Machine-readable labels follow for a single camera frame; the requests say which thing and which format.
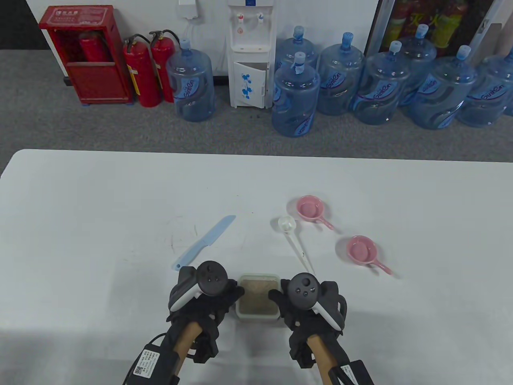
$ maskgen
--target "blue water jug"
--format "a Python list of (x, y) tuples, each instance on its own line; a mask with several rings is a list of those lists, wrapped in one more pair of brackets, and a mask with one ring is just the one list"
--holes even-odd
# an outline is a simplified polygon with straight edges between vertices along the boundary
[(425, 39), (428, 30), (427, 24), (419, 24), (415, 36), (404, 37), (399, 40), (403, 44), (401, 54), (409, 61), (411, 71), (410, 78), (404, 86), (399, 107), (411, 103), (437, 57), (436, 47), (428, 39)]
[(509, 104), (507, 105), (506, 109), (504, 110), (504, 114), (508, 115), (510, 117), (513, 117), (513, 100), (509, 101)]
[(456, 57), (436, 59), (409, 107), (409, 116), (420, 127), (438, 130), (452, 123), (476, 82), (477, 72), (465, 63), (469, 46), (461, 46)]
[(353, 34), (345, 32), (342, 44), (335, 44), (321, 53), (319, 75), (321, 90), (317, 111), (326, 115), (342, 115), (350, 109), (350, 103), (358, 89), (362, 75), (364, 56), (351, 45)]
[(175, 110), (189, 122), (200, 122), (215, 110), (212, 63), (207, 54), (191, 49), (189, 39), (180, 39), (180, 48), (166, 63)]
[(399, 55), (401, 42), (390, 43), (388, 52), (367, 59), (358, 92), (354, 98), (354, 116), (363, 123), (380, 125), (388, 122), (397, 109), (409, 63)]
[(296, 52), (305, 53), (305, 64), (317, 69), (319, 55), (316, 53), (313, 43), (303, 38), (304, 34), (305, 29), (302, 26), (296, 26), (294, 27), (294, 37), (285, 40), (276, 48), (275, 71), (284, 64), (290, 67), (294, 62)]
[(274, 75), (272, 125), (280, 134), (296, 138), (307, 134), (312, 126), (319, 73), (305, 65), (306, 54), (296, 52), (292, 67), (283, 65)]
[(513, 93), (513, 50), (489, 56), (477, 68), (478, 78), (457, 119), (471, 127), (487, 127), (503, 114)]

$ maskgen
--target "red fire extinguisher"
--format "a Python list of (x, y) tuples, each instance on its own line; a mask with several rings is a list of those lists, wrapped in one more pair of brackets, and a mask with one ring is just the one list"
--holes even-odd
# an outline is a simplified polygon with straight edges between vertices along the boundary
[(178, 36), (171, 30), (165, 29), (163, 31), (151, 31), (153, 40), (151, 41), (151, 55), (157, 68), (157, 74), (164, 94), (164, 100), (169, 103), (173, 103), (173, 89), (169, 84), (169, 78), (167, 76), (166, 63), (168, 59), (176, 52), (173, 40), (169, 37), (165, 37), (164, 33), (168, 32), (174, 36), (177, 42), (180, 40)]
[(88, 62), (112, 62), (101, 33), (95, 31), (81, 33), (78, 41)]
[(136, 37), (140, 37), (150, 44), (150, 40), (136, 33), (126, 39), (123, 54), (135, 93), (139, 96), (139, 103), (143, 107), (155, 107), (161, 102), (161, 94), (153, 71), (150, 50), (143, 42), (136, 41)]

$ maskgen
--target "white measuring spoon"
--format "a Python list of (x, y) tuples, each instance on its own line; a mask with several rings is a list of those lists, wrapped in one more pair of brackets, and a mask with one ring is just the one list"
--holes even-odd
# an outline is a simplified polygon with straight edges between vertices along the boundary
[(290, 216), (284, 216), (278, 219), (278, 227), (280, 230), (285, 234), (285, 236), (290, 239), (292, 242), (292, 245), (295, 248), (295, 251), (298, 253), (299, 260), (301, 263), (305, 266), (305, 269), (308, 273), (315, 275), (315, 272), (313, 271), (313, 267), (306, 257), (305, 251), (301, 247), (301, 244), (299, 243), (299, 239), (294, 233), (296, 223), (295, 219)]

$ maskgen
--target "red cabinet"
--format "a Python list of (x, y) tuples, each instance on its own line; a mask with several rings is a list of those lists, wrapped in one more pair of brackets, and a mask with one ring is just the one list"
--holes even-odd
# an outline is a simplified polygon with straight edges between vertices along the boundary
[[(48, 31), (82, 103), (133, 102), (132, 85), (123, 58), (123, 42), (111, 5), (48, 7), (39, 26)], [(98, 38), (96, 47), (81, 44), (81, 39), (85, 38), (90, 42), (91, 36)], [(87, 57), (109, 56), (84, 52), (88, 48), (108, 50), (109, 60), (87, 61)]]

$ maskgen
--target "blue plastic knife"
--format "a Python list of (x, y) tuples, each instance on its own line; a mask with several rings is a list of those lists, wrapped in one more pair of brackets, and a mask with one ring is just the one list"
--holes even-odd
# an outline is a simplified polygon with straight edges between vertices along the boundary
[(198, 256), (201, 250), (212, 244), (221, 236), (222, 233), (228, 228), (228, 226), (236, 218), (235, 215), (228, 215), (221, 219), (217, 225), (215, 225), (210, 231), (203, 236), (198, 242), (196, 242), (189, 250), (180, 256), (173, 264), (173, 270), (179, 271), (183, 266), (188, 266), (194, 258)]

